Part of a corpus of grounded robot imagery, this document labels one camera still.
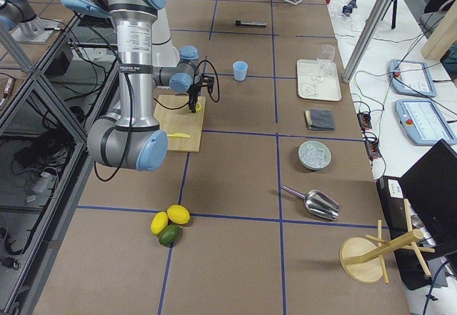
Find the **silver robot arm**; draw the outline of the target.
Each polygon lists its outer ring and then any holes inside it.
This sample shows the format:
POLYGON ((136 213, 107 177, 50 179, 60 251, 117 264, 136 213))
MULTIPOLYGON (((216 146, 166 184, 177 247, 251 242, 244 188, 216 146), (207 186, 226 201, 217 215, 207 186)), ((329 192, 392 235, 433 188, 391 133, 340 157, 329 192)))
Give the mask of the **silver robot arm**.
POLYGON ((154 89, 168 86, 186 93, 196 110, 201 88, 214 78, 199 71, 194 46, 171 43, 166 0, 61 0, 80 14, 110 19, 117 36, 120 100, 91 126, 87 139, 93 160, 116 168, 153 171, 168 150, 166 132, 154 117, 154 89))
POLYGON ((28 0, 1 0, 1 25, 12 31, 37 17, 28 0))

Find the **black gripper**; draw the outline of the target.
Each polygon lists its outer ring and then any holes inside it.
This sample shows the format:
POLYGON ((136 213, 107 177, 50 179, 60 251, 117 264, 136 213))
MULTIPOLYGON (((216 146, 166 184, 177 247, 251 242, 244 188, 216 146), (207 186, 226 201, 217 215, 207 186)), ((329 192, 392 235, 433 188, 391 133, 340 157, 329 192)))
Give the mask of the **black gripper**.
POLYGON ((212 76, 207 76, 205 74, 199 74, 196 77, 196 80, 188 89, 189 95, 189 111, 191 113, 196 113, 196 102, 198 99, 198 95, 202 88, 207 88, 209 94, 213 93, 214 90, 214 82, 215 78, 212 76))

